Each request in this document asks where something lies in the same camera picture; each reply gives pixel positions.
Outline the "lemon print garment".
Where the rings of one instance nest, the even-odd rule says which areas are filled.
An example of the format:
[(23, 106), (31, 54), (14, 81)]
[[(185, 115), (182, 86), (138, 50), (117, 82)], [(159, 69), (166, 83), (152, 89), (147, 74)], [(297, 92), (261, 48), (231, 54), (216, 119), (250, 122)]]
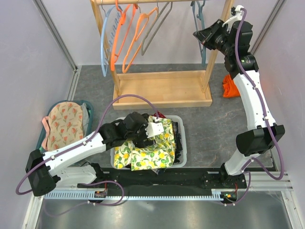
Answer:
[(126, 166), (130, 166), (131, 171), (162, 169), (174, 164), (176, 142), (172, 121), (153, 116), (149, 116), (148, 121), (159, 121), (164, 131), (151, 138), (151, 146), (139, 148), (132, 141), (125, 141), (122, 146), (115, 147), (113, 165), (116, 169)]

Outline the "navy plaid skirt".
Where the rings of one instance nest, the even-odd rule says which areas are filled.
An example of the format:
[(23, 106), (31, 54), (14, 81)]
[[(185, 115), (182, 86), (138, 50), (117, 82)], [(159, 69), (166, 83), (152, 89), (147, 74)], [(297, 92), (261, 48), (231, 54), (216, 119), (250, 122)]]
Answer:
[(157, 163), (152, 171), (158, 175), (167, 168), (181, 168), (186, 164), (186, 140), (183, 122), (175, 117), (161, 119), (165, 132), (155, 137), (152, 154), (156, 156), (153, 161)]

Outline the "grey hanger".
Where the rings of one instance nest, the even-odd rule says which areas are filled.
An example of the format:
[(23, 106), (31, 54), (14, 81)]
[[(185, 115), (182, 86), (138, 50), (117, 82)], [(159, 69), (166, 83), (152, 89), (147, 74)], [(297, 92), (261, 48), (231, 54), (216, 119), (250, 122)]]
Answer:
[(142, 40), (141, 56), (145, 55), (147, 49), (151, 45), (151, 43), (152, 43), (154, 37), (156, 36), (157, 32), (159, 31), (160, 27), (163, 25), (164, 21), (167, 19), (168, 15), (172, 11), (172, 8), (173, 8), (173, 2), (167, 2), (161, 8), (161, 10), (158, 11), (155, 20), (151, 24), (150, 28), (148, 29), (146, 35), (144, 36), (144, 38)]

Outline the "light blue hanger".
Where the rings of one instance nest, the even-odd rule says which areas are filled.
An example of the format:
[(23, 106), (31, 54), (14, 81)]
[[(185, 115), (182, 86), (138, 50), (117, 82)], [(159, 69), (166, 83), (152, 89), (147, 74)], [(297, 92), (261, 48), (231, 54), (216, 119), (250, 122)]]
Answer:
[(101, 70), (102, 76), (106, 77), (110, 70), (111, 53), (116, 31), (121, 19), (121, 13), (116, 6), (111, 6), (105, 14), (101, 34)]

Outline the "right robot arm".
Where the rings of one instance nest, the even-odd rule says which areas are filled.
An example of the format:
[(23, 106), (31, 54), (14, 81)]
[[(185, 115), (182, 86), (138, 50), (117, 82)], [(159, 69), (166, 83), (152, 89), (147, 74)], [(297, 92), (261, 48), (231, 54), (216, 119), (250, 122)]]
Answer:
[(270, 114), (260, 85), (259, 68), (249, 52), (252, 24), (236, 20), (227, 24), (217, 20), (212, 26), (195, 31), (194, 37), (205, 48), (224, 55), (225, 68), (235, 83), (247, 118), (247, 131), (236, 136), (236, 151), (223, 163), (218, 174), (205, 179), (208, 187), (245, 188), (244, 170), (260, 155), (277, 145), (285, 134)]

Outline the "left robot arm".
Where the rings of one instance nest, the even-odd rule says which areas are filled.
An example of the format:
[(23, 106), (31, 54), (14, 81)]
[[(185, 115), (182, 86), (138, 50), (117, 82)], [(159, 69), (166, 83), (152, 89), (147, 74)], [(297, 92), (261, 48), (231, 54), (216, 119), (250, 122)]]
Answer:
[(160, 135), (163, 125), (159, 117), (148, 120), (147, 114), (133, 112), (124, 119), (103, 124), (97, 132), (84, 139), (53, 151), (41, 153), (36, 149), (29, 155), (26, 174), (34, 196), (40, 197), (53, 191), (57, 186), (91, 184), (101, 187), (105, 177), (92, 166), (76, 170), (71, 165), (89, 156), (102, 153), (132, 141), (139, 148), (154, 144), (153, 137)]

